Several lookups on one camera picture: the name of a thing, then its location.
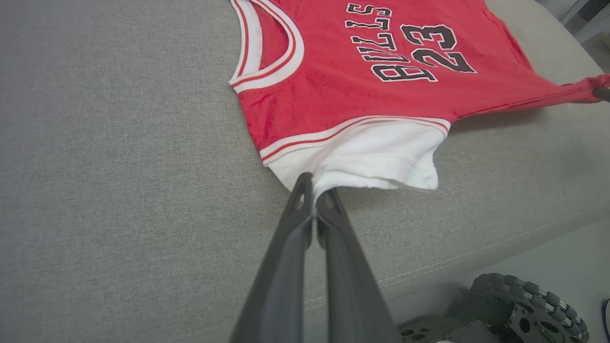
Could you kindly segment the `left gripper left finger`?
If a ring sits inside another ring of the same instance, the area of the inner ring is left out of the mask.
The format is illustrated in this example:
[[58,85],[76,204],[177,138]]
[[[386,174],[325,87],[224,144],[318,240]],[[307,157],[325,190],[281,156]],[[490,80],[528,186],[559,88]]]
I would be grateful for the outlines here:
[[312,241],[312,174],[302,173],[231,335],[233,343],[301,343],[305,253]]

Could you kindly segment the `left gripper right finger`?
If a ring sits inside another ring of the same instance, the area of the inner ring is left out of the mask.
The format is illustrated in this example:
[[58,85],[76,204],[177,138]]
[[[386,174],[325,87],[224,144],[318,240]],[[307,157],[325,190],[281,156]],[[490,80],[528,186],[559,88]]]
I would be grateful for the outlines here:
[[399,343],[397,326],[337,189],[316,200],[318,242],[326,252],[330,343]]

